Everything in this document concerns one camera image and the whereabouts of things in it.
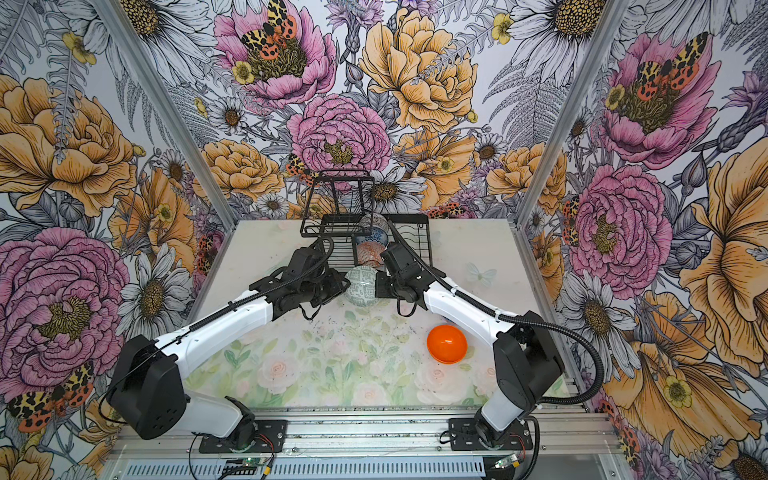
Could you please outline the orange patterned bowl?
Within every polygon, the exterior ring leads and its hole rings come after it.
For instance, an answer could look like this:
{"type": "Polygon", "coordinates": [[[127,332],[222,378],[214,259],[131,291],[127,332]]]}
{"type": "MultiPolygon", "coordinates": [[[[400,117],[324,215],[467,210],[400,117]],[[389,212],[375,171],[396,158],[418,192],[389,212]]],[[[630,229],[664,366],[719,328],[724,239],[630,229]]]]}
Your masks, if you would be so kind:
{"type": "Polygon", "coordinates": [[[358,264],[372,268],[380,268],[384,265],[382,253],[386,247],[378,242],[365,241],[357,245],[356,254],[358,264]]]}

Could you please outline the green patterned bowl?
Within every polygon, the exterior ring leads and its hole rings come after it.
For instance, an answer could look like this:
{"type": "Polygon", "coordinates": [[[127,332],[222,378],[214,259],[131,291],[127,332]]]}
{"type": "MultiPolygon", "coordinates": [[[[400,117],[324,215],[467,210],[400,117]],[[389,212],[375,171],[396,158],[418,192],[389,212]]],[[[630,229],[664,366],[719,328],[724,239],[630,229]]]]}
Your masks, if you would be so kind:
{"type": "Polygon", "coordinates": [[[371,307],[378,302],[376,296],[377,271],[369,266],[356,266],[345,274],[349,287],[347,300],[357,307],[371,307]]]}

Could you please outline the blue floral bowl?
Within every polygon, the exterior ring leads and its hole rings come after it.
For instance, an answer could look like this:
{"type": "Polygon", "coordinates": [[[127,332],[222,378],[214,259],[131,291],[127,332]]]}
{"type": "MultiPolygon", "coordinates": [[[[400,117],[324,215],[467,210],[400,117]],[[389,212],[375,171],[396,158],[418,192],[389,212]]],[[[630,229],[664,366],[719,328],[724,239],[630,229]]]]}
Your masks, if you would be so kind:
{"type": "Polygon", "coordinates": [[[356,237],[355,242],[357,245],[372,243],[372,244],[381,245],[383,248],[386,248],[389,243],[389,237],[386,233],[384,233],[383,235],[371,233],[370,235],[356,237]]]}

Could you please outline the maroon patterned white bowl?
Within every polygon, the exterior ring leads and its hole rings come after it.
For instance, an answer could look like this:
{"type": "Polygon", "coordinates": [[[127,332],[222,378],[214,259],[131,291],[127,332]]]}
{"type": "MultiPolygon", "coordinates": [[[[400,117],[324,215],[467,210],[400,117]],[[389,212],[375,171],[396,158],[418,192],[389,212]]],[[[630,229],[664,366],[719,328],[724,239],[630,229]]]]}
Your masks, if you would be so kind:
{"type": "Polygon", "coordinates": [[[359,221],[359,225],[363,229],[378,228],[385,233],[389,233],[390,228],[387,219],[378,213],[365,214],[359,221]]]}

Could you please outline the black wire dish rack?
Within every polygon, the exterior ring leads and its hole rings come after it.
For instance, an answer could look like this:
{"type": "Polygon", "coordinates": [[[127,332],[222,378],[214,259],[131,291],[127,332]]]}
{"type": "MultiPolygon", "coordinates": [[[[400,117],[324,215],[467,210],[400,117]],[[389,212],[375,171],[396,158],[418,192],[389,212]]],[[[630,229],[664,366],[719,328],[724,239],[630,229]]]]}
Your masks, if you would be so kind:
{"type": "Polygon", "coordinates": [[[385,202],[394,200],[397,194],[394,183],[378,181],[361,170],[326,170],[311,174],[303,192],[300,234],[307,239],[332,239],[335,250],[330,265],[348,271],[359,266],[355,238],[385,233],[378,228],[363,229],[359,225],[365,214],[378,213],[389,224],[388,245],[402,240],[424,261],[431,263],[429,219],[423,214],[388,212],[385,202]]]}

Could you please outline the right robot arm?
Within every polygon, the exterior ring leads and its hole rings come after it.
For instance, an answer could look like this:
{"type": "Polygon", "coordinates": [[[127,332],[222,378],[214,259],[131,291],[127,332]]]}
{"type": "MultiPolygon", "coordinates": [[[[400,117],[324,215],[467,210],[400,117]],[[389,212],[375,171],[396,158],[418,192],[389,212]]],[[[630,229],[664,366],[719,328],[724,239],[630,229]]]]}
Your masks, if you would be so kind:
{"type": "Polygon", "coordinates": [[[484,447],[499,447],[510,426],[541,404],[563,374],[551,325],[533,311],[515,315],[484,303],[406,244],[390,243],[382,259],[378,294],[441,316],[492,349],[497,390],[475,415],[475,431],[484,447]]]}

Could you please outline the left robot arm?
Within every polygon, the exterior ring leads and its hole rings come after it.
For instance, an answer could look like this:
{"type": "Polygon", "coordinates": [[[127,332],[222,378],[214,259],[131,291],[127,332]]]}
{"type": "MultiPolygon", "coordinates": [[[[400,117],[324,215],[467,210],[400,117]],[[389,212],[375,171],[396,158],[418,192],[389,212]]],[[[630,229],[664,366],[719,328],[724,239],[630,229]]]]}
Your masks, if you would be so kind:
{"type": "Polygon", "coordinates": [[[349,287],[330,267],[332,239],[294,251],[289,263],[254,282],[204,318],[154,339],[127,341],[104,401],[144,440],[187,431],[243,451],[258,436],[254,413],[239,400],[188,391],[185,379],[215,354],[285,314],[320,309],[349,287]]]}

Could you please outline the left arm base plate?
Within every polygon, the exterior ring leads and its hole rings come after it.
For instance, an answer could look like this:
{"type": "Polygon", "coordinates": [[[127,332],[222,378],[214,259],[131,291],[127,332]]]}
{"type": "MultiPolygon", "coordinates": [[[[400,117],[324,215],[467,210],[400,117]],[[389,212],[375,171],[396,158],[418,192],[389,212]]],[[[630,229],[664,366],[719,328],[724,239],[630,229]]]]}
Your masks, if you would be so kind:
{"type": "Polygon", "coordinates": [[[255,420],[246,436],[233,433],[227,438],[204,435],[198,451],[201,454],[281,453],[287,437],[286,420],[255,420]]]}

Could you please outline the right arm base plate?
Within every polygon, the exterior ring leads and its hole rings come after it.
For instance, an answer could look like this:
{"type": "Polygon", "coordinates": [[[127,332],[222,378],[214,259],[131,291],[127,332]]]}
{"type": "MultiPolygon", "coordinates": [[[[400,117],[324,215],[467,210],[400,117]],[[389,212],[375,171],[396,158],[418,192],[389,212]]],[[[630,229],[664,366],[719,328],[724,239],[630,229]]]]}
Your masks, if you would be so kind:
{"type": "Polygon", "coordinates": [[[440,442],[453,451],[528,451],[534,446],[530,428],[521,421],[513,421],[505,430],[497,431],[484,421],[469,417],[449,418],[440,442]]]}

